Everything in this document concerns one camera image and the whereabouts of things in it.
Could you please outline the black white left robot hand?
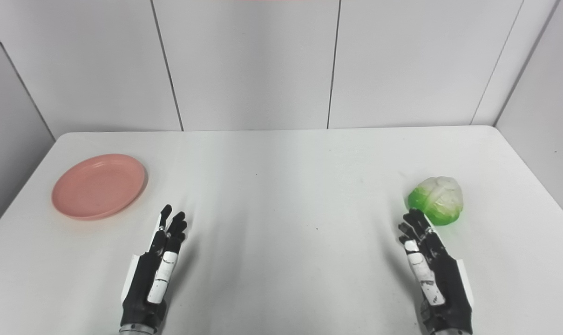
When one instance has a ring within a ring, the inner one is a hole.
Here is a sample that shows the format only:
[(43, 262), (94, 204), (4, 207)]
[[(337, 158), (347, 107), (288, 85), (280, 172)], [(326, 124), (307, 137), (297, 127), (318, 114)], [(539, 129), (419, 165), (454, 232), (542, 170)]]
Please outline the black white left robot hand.
[(165, 319), (165, 299), (188, 223), (185, 213), (169, 220), (173, 208), (161, 210), (149, 249), (131, 259), (121, 294), (123, 314), (120, 335), (156, 335)]

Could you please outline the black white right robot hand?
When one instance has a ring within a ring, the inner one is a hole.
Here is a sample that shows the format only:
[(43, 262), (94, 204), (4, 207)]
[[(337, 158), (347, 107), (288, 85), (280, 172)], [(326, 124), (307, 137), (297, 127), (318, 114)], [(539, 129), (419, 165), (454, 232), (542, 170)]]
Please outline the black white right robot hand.
[(463, 260), (453, 258), (419, 209), (398, 225), (399, 241), (422, 292), (420, 315), (430, 335), (472, 335), (474, 299)]

